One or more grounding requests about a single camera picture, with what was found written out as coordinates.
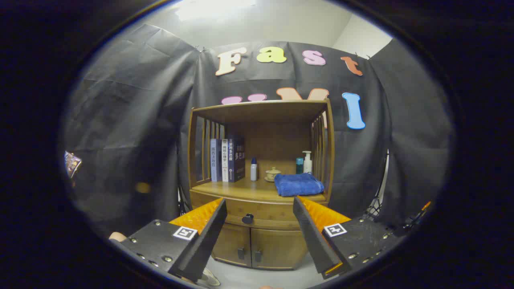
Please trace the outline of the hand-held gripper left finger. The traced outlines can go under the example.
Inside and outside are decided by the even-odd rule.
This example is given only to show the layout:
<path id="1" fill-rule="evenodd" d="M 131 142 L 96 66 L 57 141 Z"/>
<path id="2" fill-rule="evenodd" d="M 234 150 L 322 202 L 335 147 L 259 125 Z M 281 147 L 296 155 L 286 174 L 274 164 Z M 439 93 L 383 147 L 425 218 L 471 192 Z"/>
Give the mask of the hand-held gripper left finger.
<path id="1" fill-rule="evenodd" d="M 172 221 L 152 220 L 123 242 L 110 242 L 159 278 L 195 282 L 202 277 L 226 216 L 226 200 L 219 198 Z"/>

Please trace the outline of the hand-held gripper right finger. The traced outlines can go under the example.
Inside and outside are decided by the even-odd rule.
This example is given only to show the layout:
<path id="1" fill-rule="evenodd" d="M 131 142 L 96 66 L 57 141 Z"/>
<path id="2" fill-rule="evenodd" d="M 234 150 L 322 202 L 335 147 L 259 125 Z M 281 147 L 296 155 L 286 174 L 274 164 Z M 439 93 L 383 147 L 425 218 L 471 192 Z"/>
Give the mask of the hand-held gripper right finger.
<path id="1" fill-rule="evenodd" d="M 363 269 L 403 240 L 369 218 L 351 219 L 302 196 L 294 198 L 293 213 L 324 279 Z"/>

